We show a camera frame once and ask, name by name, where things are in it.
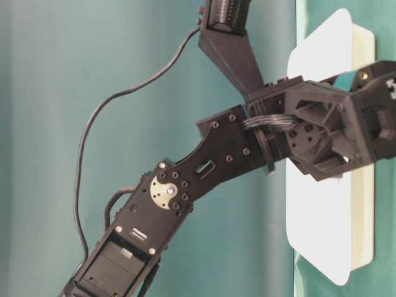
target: black robotic arm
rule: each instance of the black robotic arm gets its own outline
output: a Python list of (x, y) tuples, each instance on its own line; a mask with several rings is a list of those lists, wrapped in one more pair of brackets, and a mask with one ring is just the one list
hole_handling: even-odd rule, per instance
[(264, 85), (244, 30), (249, 2), (207, 0), (199, 42), (246, 105), (200, 121), (190, 155), (141, 177), (60, 297), (127, 297), (146, 279), (144, 294), (195, 200), (229, 179), (290, 158), (319, 181), (396, 155), (396, 62), (358, 70), (349, 90), (337, 88), (343, 74)]

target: green fabric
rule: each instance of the green fabric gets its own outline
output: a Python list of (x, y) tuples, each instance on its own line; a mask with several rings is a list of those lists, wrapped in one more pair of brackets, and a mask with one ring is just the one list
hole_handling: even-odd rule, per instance
[[(308, 34), (342, 7), (350, 11), (354, 23), (374, 32), (377, 59), (396, 60), (394, 0), (307, 0)], [(382, 160), (376, 164), (374, 261), (362, 269), (353, 271), (345, 286), (337, 286), (304, 258), (298, 256), (295, 270), (296, 297), (395, 296), (395, 165), (395, 160)]]
[(348, 71), (340, 74), (335, 80), (333, 87), (340, 90), (350, 91), (352, 88), (353, 79), (355, 78), (356, 71)]
[[(82, 129), (106, 96), (170, 60), (202, 3), (0, 1), (0, 296), (55, 297), (68, 281), (82, 257), (72, 219)], [(294, 0), (253, 1), (247, 28), (266, 81), (284, 77)], [(85, 148), (80, 214), (90, 248), (115, 190), (164, 157), (183, 158), (200, 141), (197, 121), (242, 102), (194, 37), (166, 76), (110, 104)], [(284, 163), (277, 169), (198, 201), (147, 296), (291, 296)]]

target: rectangular slot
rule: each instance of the rectangular slot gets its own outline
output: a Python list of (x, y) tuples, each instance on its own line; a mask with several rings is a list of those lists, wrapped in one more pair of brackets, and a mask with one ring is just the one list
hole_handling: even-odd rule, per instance
[(196, 169), (196, 174), (198, 175), (199, 179), (204, 179), (209, 173), (211, 173), (216, 168), (214, 162), (209, 160), (208, 162), (200, 165)]

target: screw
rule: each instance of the screw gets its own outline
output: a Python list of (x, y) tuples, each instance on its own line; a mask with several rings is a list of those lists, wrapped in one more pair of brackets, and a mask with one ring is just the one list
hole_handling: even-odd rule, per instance
[(172, 187), (169, 187), (168, 189), (166, 189), (166, 193), (168, 193), (168, 195), (172, 195), (174, 193), (174, 189)]
[(214, 122), (211, 123), (211, 126), (212, 126), (212, 128), (217, 129), (217, 128), (220, 127), (220, 124), (218, 122), (214, 121)]
[(296, 131), (291, 131), (291, 132), (289, 133), (289, 136), (290, 136), (290, 138), (294, 138), (294, 137), (297, 136), (297, 132), (296, 132)]
[(359, 78), (361, 80), (366, 80), (366, 79), (369, 78), (369, 74), (366, 71), (362, 71), (362, 72), (359, 73)]
[(250, 150), (249, 150), (247, 147), (244, 148), (244, 149), (243, 149), (243, 154), (244, 154), (245, 156), (250, 155)]
[(177, 210), (177, 209), (180, 208), (180, 204), (178, 204), (177, 202), (173, 202), (172, 208), (175, 209), (175, 210)]
[(306, 132), (311, 132), (313, 129), (314, 129), (314, 128), (313, 128), (312, 125), (307, 125), (307, 126), (305, 126), (305, 131), (306, 131)]

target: black screw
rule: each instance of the black screw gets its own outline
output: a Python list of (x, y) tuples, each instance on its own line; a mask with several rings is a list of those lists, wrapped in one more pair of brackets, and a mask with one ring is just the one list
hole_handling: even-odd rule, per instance
[(307, 126), (305, 126), (305, 131), (306, 131), (306, 132), (311, 132), (313, 129), (314, 129), (314, 128), (313, 128), (312, 125), (307, 125)]
[(172, 208), (175, 209), (175, 210), (177, 210), (177, 209), (180, 208), (180, 204), (178, 204), (177, 202), (173, 202)]
[(216, 121), (214, 121), (214, 122), (212, 122), (212, 128), (215, 128), (215, 129), (217, 129), (217, 128), (219, 128), (220, 127), (220, 124), (218, 123), (218, 122), (216, 122)]
[(290, 136), (290, 138), (294, 138), (294, 137), (297, 136), (297, 132), (296, 132), (296, 131), (291, 131), (291, 132), (289, 133), (289, 136)]
[(244, 154), (245, 156), (250, 155), (250, 150), (249, 150), (247, 147), (244, 148), (244, 149), (243, 149), (243, 154)]

